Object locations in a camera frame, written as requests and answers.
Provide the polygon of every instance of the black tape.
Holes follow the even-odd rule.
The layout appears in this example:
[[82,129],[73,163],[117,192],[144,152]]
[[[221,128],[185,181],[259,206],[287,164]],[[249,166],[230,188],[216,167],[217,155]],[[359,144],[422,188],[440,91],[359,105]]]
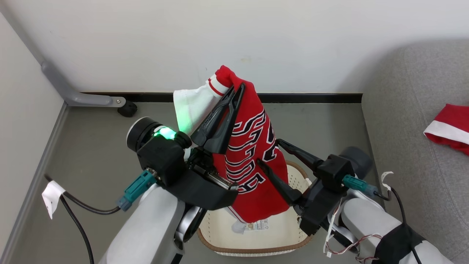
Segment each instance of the black tape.
[[410,226],[402,224],[387,233],[376,247],[372,264],[399,264],[407,254],[412,252],[412,247],[426,240],[417,234]]

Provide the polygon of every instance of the gray sofa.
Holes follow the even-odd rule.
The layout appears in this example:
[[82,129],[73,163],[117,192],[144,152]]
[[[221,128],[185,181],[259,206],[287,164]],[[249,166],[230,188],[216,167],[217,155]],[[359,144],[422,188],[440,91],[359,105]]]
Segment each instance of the gray sofa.
[[[455,264],[469,263],[469,156],[423,134],[446,103],[469,106],[469,40],[394,51],[362,99],[376,168],[395,173],[385,182],[409,225]],[[386,209],[401,218],[395,199]]]

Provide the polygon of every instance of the black baseboard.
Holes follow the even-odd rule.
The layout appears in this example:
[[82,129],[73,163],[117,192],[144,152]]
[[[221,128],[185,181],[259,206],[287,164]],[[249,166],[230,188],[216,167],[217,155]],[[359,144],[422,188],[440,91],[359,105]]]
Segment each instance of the black baseboard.
[[[87,93],[120,96],[131,102],[173,102],[173,93]],[[259,93],[262,103],[361,103],[361,93]]]

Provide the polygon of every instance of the red and white garment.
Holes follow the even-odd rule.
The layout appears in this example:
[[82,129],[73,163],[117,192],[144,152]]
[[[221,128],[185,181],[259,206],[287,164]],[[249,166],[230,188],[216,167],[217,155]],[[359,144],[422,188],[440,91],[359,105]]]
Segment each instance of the red and white garment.
[[469,155],[469,107],[446,104],[424,131],[431,141]]
[[213,154],[213,163],[221,177],[237,182],[239,194],[228,210],[241,223],[253,223],[282,213],[288,205],[258,166],[264,160],[288,183],[287,164],[275,146],[275,134],[254,85],[238,78],[228,67],[221,66],[204,86],[175,91],[174,107],[179,129],[191,134],[231,86],[245,84],[245,92],[236,117],[225,155]]

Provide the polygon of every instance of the teal connector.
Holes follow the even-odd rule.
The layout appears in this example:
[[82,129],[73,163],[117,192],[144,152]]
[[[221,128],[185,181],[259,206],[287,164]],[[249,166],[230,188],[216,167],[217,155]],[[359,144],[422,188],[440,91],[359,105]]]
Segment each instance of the teal connector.
[[342,182],[344,183],[345,187],[360,191],[369,197],[373,197],[374,192],[378,191],[378,188],[376,188],[376,186],[369,185],[368,183],[366,183],[366,181],[360,180],[359,178],[355,178],[351,175],[346,175]]
[[150,186],[156,183],[155,177],[149,171],[143,171],[140,176],[124,191],[124,195],[117,201],[122,211],[127,211],[135,200]]

